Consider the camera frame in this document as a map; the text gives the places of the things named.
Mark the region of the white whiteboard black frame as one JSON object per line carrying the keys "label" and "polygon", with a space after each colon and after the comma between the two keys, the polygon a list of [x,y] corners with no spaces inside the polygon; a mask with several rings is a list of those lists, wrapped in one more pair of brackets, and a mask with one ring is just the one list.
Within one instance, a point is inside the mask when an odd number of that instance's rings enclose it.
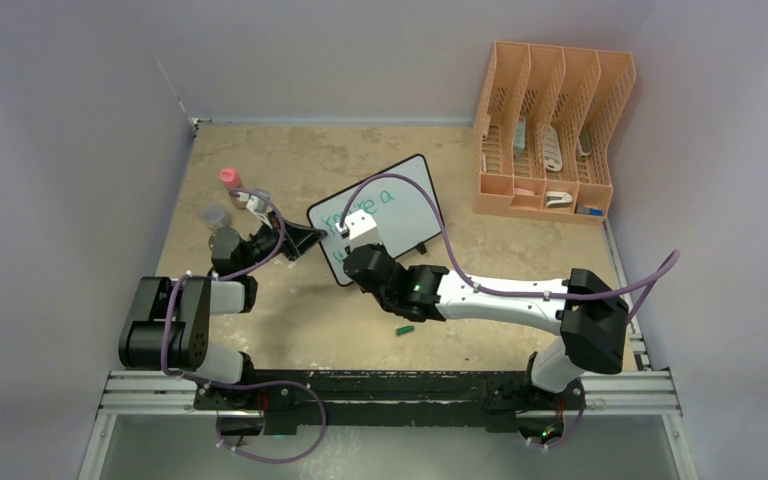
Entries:
{"label": "white whiteboard black frame", "polygon": [[351,284],[342,268],[347,256],[348,241],[340,237],[337,229],[345,207],[351,213],[362,210],[373,217],[382,234],[384,246],[395,258],[441,234],[435,215],[423,197],[428,194],[434,205],[439,205],[426,158],[415,154],[391,165],[385,171],[405,176],[417,185],[383,178],[356,193],[359,184],[354,183],[314,202],[307,209],[306,217],[310,225],[328,233],[320,242],[320,247],[335,282],[341,287]]}

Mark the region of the green marker cap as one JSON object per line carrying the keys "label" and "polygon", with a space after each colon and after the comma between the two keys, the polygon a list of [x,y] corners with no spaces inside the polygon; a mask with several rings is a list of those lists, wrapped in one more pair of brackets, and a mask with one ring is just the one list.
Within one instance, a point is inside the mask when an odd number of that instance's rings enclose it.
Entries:
{"label": "green marker cap", "polygon": [[415,330],[415,327],[414,327],[414,326],[412,326],[412,325],[402,326],[402,327],[398,327],[398,328],[395,330],[395,334],[396,334],[397,336],[402,336],[402,335],[405,335],[405,334],[411,333],[411,332],[413,332],[414,330]]}

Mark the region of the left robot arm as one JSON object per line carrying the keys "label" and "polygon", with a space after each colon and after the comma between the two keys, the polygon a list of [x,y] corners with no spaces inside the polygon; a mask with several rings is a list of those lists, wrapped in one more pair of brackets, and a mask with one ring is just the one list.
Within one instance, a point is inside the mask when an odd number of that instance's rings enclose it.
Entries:
{"label": "left robot arm", "polygon": [[292,222],[282,231],[277,220],[246,238],[231,227],[214,231],[208,241],[209,275],[181,282],[158,276],[140,279],[118,342],[121,364],[220,383],[219,395],[232,408],[249,407],[258,395],[250,357],[210,341],[209,325],[214,315],[250,312],[258,283],[249,274],[225,277],[250,271],[273,251],[296,260],[326,236],[324,230]]}

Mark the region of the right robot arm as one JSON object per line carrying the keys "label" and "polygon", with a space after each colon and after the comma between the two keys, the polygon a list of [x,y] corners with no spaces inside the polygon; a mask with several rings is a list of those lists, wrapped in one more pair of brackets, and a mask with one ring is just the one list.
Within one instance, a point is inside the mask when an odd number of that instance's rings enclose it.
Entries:
{"label": "right robot arm", "polygon": [[544,407],[584,372],[615,375],[623,369],[627,303],[608,294],[595,273],[574,268],[566,278],[533,283],[532,297],[485,292],[517,281],[462,279],[443,266],[399,264],[381,245],[351,251],[344,273],[380,307],[412,322],[482,319],[536,328],[555,335],[530,361],[521,381],[524,399]]}

